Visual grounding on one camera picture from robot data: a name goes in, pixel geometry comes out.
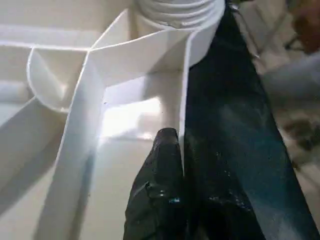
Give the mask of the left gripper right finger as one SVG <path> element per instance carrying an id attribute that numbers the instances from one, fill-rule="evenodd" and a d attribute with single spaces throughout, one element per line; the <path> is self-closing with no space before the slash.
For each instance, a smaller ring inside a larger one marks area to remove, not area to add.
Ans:
<path id="1" fill-rule="evenodd" d="M 184 137 L 189 240 L 263 240 L 252 204 L 228 163 L 210 142 Z"/>

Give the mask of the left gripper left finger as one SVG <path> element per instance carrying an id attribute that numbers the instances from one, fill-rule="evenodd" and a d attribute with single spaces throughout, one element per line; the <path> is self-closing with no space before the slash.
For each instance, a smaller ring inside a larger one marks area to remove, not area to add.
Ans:
<path id="1" fill-rule="evenodd" d="M 136 175 L 123 239 L 183 240 L 187 225 L 181 149 L 174 128 L 162 128 Z"/>

